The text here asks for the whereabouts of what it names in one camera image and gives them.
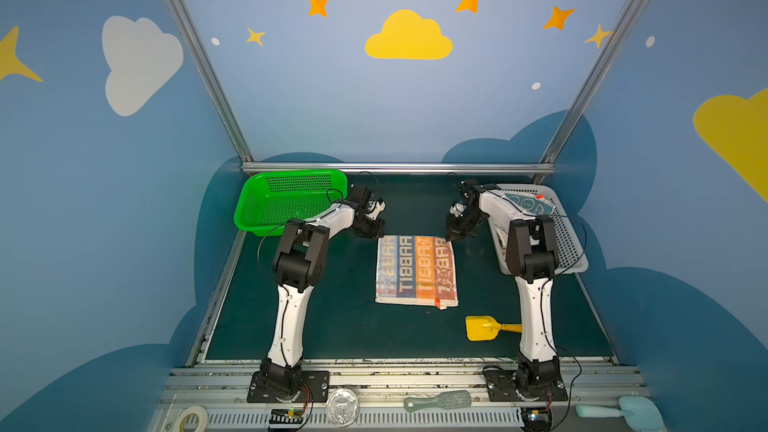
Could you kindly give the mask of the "striped rabbit text towel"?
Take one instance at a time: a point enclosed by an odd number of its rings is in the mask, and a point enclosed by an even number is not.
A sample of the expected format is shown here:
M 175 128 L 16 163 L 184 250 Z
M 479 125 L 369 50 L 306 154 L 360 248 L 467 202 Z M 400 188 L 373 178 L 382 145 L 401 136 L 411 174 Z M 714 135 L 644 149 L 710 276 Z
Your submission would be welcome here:
M 378 240 L 375 301 L 381 304 L 459 305 L 452 244 L 440 237 L 385 235 Z

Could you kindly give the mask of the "teal owl pattern towel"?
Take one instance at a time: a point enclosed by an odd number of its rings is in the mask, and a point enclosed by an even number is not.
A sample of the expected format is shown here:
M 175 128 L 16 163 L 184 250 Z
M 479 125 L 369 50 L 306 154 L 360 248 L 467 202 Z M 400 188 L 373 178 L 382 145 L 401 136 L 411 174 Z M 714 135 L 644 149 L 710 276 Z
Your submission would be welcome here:
M 550 215 L 555 212 L 555 206 L 543 195 L 504 191 L 504 196 L 518 209 L 529 215 Z

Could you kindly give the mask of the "green plastic basket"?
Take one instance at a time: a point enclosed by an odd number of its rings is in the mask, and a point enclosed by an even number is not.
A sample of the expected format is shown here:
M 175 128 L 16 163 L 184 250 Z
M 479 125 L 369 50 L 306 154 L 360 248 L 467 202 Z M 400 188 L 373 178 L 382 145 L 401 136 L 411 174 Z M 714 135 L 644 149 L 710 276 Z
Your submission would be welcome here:
M 332 169 L 256 174 L 244 183 L 235 226 L 258 237 L 279 236 L 289 219 L 314 217 L 347 196 L 348 179 Z

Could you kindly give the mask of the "grey plastic basket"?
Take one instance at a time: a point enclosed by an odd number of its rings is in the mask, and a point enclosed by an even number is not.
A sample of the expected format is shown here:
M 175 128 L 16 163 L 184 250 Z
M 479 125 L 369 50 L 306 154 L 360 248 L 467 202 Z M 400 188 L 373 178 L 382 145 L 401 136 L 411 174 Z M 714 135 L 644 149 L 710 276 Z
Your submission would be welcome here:
M 531 184 L 513 184 L 501 183 L 497 185 L 497 194 L 504 191 L 523 192 L 530 194 L 543 195 L 555 206 L 555 212 L 550 214 L 553 219 L 557 239 L 557 251 L 559 254 L 559 267 L 557 274 L 582 273 L 588 269 L 588 259 L 584 255 L 584 250 L 580 239 L 585 236 L 583 228 L 577 223 L 577 229 L 574 229 L 574 219 L 569 219 L 566 211 L 559 200 L 559 197 L 553 189 L 544 185 Z

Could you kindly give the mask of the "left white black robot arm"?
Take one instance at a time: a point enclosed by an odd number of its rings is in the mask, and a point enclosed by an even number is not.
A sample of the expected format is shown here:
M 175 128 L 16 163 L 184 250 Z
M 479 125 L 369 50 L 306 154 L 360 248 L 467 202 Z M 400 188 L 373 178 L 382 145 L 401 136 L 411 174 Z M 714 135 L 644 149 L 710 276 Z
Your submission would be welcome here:
M 290 219 L 280 238 L 273 271 L 278 310 L 272 343 L 262 361 L 258 382 L 280 396 L 302 388 L 303 331 L 311 294 L 326 270 L 329 243 L 347 229 L 368 239 L 384 235 L 384 199 L 368 190 L 333 202 L 308 219 Z

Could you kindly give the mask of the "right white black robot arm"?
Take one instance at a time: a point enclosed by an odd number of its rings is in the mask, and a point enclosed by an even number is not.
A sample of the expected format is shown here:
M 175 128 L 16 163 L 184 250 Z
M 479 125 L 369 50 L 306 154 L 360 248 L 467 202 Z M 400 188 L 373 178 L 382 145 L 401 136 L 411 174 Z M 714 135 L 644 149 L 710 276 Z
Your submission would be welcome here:
M 476 234 L 487 221 L 506 233 L 502 263 L 515 278 L 519 292 L 522 335 L 518 382 L 543 386 L 561 380 L 560 360 L 551 325 L 551 290 L 559 267 L 556 230 L 551 216 L 523 208 L 496 185 L 462 181 L 460 199 L 449 209 L 446 239 L 458 241 Z

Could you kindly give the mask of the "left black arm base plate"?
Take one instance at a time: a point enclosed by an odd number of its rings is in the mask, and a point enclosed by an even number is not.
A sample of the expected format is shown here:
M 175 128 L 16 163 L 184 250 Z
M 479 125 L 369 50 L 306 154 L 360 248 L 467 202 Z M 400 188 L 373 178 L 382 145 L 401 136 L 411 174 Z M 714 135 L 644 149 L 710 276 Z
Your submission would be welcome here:
M 325 404 L 329 393 L 329 373 L 327 371 L 304 371 L 299 388 L 295 392 L 285 392 L 276 385 L 270 385 L 260 373 L 255 372 L 250 381 L 246 401 L 248 403 L 304 403 Z

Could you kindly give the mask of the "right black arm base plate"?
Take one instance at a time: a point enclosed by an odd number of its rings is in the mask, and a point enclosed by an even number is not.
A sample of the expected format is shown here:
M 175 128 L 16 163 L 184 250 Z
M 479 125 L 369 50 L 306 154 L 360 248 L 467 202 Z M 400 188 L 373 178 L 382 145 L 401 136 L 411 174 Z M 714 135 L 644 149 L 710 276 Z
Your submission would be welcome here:
M 485 366 L 481 373 L 491 402 L 565 402 L 569 398 L 565 384 L 560 380 L 538 385 L 523 384 L 517 379 L 515 370 L 495 365 Z

